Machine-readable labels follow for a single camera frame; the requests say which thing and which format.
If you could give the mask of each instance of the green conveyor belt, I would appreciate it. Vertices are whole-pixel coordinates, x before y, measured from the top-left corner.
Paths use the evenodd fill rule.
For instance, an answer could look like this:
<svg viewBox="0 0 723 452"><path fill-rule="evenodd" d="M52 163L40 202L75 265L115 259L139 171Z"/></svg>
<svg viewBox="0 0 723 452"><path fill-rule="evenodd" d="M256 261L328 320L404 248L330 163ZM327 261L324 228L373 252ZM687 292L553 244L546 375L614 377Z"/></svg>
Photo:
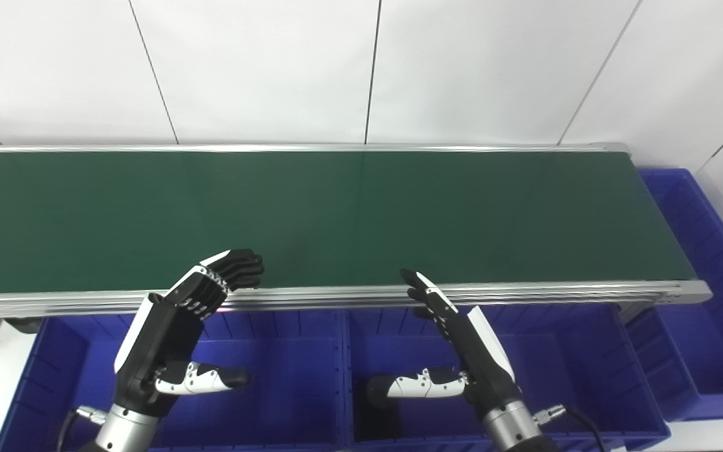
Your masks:
<svg viewBox="0 0 723 452"><path fill-rule="evenodd" d="M244 247L265 287L695 278L620 152L0 154L0 293L164 288Z"/></svg>

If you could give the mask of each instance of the silver wrist cylinder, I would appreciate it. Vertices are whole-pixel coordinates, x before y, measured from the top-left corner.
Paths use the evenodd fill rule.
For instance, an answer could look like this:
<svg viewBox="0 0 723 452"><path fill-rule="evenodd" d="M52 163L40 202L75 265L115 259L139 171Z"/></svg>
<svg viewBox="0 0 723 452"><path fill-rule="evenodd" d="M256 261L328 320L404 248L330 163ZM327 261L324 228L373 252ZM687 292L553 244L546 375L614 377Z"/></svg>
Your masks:
<svg viewBox="0 0 723 452"><path fill-rule="evenodd" d="M97 435L97 446L108 452L146 452L152 445L158 418L113 404Z"/></svg>
<svg viewBox="0 0 723 452"><path fill-rule="evenodd" d="M523 401L513 401L503 408L493 409L482 420L487 434L500 452L542 434Z"/></svg>

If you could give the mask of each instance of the metal rail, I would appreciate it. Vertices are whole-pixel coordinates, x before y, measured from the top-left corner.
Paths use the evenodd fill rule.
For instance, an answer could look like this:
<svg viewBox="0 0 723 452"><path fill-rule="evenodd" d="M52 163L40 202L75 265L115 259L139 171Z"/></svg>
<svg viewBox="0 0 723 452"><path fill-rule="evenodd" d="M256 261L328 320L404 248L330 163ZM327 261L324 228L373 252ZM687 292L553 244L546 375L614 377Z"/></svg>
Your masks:
<svg viewBox="0 0 723 452"><path fill-rule="evenodd" d="M520 303L621 303L623 305L700 303L712 293L703 281L510 282L441 285L460 305ZM57 315L129 314L149 292L45 292L0 294L0 318ZM405 286L289 287L239 289L222 311L358 309L418 306Z"/></svg>
<svg viewBox="0 0 723 452"><path fill-rule="evenodd" d="M440 146L440 145L134 145L134 146L0 146L0 153L58 153L58 152L626 152L623 143L594 143L587 145L502 145L502 146Z"/></svg>

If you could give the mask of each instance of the blue storage crate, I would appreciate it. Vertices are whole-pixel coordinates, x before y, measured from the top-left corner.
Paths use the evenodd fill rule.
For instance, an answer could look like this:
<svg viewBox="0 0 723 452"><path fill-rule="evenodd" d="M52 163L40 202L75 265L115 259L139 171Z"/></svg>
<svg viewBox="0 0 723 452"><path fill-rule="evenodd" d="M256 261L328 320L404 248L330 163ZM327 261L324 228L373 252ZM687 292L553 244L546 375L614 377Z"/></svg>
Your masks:
<svg viewBox="0 0 723 452"><path fill-rule="evenodd" d="M651 309L630 338L667 420L723 418L723 223L686 169L640 174L714 297Z"/></svg>
<svg viewBox="0 0 723 452"><path fill-rule="evenodd" d="M109 409L113 358L132 316L49 318L38 333L0 434L0 452L50 452L69 409ZM336 450L344 409L342 331L336 311L215 314L193 358L245 366L249 386L181 397L152 450ZM77 450L98 427L80 420Z"/></svg>
<svg viewBox="0 0 723 452"><path fill-rule="evenodd" d="M533 412L563 403L594 419L609 447L643 449L669 436L629 338L612 305L485 306ZM401 400L380 410L365 400L376 373L459 365L431 321L410 309L348 313L350 373L346 407L353 450L491 450L484 427L462 397ZM591 432L569 418L544 426L565 450L595 450Z"/></svg>

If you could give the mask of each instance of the robotic hand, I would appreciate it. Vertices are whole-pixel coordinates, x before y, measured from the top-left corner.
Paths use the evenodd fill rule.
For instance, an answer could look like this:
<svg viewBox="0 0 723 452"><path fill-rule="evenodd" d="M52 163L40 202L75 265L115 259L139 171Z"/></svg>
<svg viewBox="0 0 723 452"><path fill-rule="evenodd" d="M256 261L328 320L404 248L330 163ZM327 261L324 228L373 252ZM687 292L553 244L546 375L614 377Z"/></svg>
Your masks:
<svg viewBox="0 0 723 452"><path fill-rule="evenodd" d="M414 308L415 314L434 321L442 337L450 341L459 355L462 372L454 373L450 367L443 367L410 375L376 375L367 384L370 403L387 408L394 398L462 394L473 405L496 449L557 452L557 445L540 431L539 421L526 408L510 361L479 306L467 315L459 314L424 275L402 269L401 277L411 286L409 296L425 305Z"/></svg>
<svg viewBox="0 0 723 452"><path fill-rule="evenodd" d="M178 397L247 384L245 369L195 363L191 354L203 320L233 290L258 286L263 272L252 250L228 250L193 266L166 294L147 295L113 363L113 406L104 420L87 416L102 427L80 452L146 451Z"/></svg>

